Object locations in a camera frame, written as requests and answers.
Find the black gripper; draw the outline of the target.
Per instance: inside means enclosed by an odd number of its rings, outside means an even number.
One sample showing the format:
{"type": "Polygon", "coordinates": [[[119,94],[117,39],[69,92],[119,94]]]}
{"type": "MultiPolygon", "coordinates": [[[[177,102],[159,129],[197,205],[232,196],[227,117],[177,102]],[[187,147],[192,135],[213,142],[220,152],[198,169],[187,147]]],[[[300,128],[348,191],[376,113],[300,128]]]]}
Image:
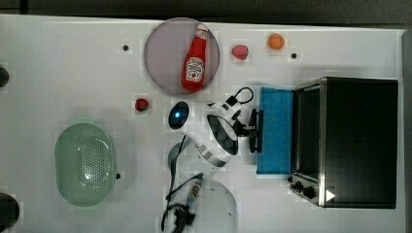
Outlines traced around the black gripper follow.
{"type": "Polygon", "coordinates": [[[238,118],[241,115],[241,111],[238,110],[233,116],[233,130],[237,137],[249,137],[253,131],[253,127],[250,123],[242,123],[238,118]]]}

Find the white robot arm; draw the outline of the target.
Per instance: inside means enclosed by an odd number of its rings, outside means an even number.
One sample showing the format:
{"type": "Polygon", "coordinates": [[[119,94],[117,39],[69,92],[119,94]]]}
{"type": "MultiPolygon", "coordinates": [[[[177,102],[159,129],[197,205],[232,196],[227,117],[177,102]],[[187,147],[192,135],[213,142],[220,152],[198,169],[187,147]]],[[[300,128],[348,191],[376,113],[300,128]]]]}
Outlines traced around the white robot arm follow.
{"type": "Polygon", "coordinates": [[[168,129],[183,139],[167,155],[162,233],[238,233],[235,197],[215,176],[239,154],[239,139],[247,135],[238,120],[243,104],[234,94],[208,104],[181,100],[170,109],[168,129]]]}

